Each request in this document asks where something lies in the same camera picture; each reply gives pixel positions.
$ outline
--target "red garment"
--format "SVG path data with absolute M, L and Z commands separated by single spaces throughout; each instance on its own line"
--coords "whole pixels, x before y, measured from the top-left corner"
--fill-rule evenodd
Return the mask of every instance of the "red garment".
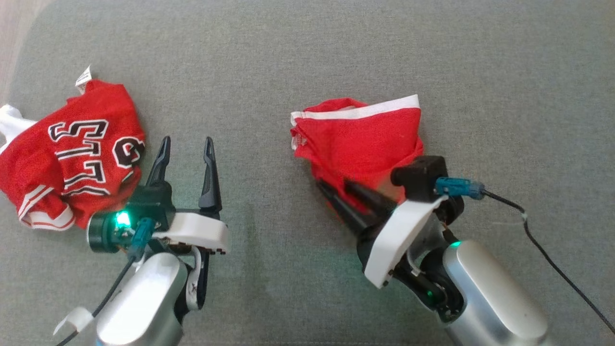
M 31 228 L 86 228 L 120 209 L 139 182 L 145 134 L 121 84 L 87 83 L 85 94 L 16 136 L 0 154 L 0 190 Z
M 292 113 L 292 147 L 295 156 L 310 160 L 314 178 L 347 199 L 344 179 L 401 201 L 403 191 L 391 189 L 389 176 L 423 154 L 420 119 L 417 95 L 371 106 L 348 98 L 327 100 Z

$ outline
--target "white tape on cable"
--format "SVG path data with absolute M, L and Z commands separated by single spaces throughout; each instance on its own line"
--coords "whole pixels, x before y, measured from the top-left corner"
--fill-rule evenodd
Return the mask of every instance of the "white tape on cable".
M 62 320 L 57 327 L 55 327 L 54 335 L 65 323 L 71 324 L 77 332 L 81 332 L 88 324 L 90 324 L 90 322 L 92 322 L 93 319 L 94 316 L 92 316 L 92 313 L 86 308 L 76 307 L 73 311 L 71 311 L 71 313 L 64 317 L 64 320 Z

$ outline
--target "green light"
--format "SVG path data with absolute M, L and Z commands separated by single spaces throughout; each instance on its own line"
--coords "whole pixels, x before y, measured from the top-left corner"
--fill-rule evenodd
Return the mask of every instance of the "green light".
M 125 211 L 118 212 L 116 222 L 118 227 L 130 227 L 130 216 Z

